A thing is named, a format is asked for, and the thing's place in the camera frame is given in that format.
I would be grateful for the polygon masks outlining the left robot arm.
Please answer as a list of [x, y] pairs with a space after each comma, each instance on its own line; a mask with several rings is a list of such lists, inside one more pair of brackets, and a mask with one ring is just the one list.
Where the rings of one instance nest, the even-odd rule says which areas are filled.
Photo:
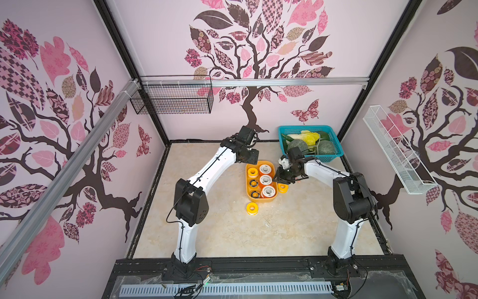
[[214, 156], [189, 179], [179, 179], [175, 186], [172, 210], [179, 226], [176, 249], [172, 254], [174, 270], [188, 277], [195, 271], [196, 239], [199, 224], [209, 212], [207, 195], [216, 181], [235, 163], [257, 164], [259, 151], [254, 149], [256, 133], [237, 133], [224, 139]]

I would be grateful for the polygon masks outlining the yellow plastic storage box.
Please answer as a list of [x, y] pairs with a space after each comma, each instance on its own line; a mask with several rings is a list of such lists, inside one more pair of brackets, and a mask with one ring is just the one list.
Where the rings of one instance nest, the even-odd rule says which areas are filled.
[[269, 203], [278, 195], [277, 183], [273, 181], [275, 169], [269, 161], [246, 164], [246, 195], [254, 203]]

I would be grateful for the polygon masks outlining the yellow black tape roll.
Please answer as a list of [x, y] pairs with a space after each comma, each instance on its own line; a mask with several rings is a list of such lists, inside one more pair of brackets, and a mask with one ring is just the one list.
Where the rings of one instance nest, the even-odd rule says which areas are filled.
[[260, 194], [259, 192], [257, 192], [257, 191], [252, 191], [252, 192], [250, 193], [250, 196], [251, 196], [252, 198], [260, 198], [261, 194]]
[[250, 182], [249, 182], [249, 186], [252, 187], [252, 188], [256, 188], [258, 186], [258, 181], [255, 180], [255, 179], [252, 179]]

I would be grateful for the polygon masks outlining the orange tape roll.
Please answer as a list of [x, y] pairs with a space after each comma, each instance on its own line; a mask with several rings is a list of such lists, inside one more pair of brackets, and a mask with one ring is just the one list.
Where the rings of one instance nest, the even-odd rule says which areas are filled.
[[273, 179], [270, 175], [262, 175], [260, 176], [259, 178], [259, 185], [261, 188], [263, 188], [264, 186], [271, 186], [271, 184], [273, 183]]
[[259, 166], [259, 172], [261, 176], [265, 174], [269, 175], [272, 172], [272, 167], [266, 163], [261, 164]]
[[261, 197], [271, 199], [276, 196], [276, 189], [273, 186], [264, 186], [261, 190]]

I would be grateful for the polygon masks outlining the yellow tape roll bottom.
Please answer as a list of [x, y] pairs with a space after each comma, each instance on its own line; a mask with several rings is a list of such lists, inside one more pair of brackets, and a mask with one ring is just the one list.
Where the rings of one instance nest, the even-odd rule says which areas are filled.
[[250, 179], [255, 179], [257, 178], [258, 176], [260, 175], [260, 172], [257, 168], [254, 168], [254, 167], [251, 167], [249, 169], [247, 169], [247, 176], [250, 178]]

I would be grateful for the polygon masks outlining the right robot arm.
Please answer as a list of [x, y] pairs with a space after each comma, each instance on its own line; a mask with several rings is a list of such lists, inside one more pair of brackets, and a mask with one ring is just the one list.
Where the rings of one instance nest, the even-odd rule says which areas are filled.
[[332, 188], [333, 208], [340, 219], [336, 236], [328, 248], [326, 269], [337, 276], [353, 264], [354, 247], [362, 224], [375, 210], [377, 201], [362, 173], [339, 171], [314, 158], [279, 159], [274, 181], [281, 184], [314, 178]]

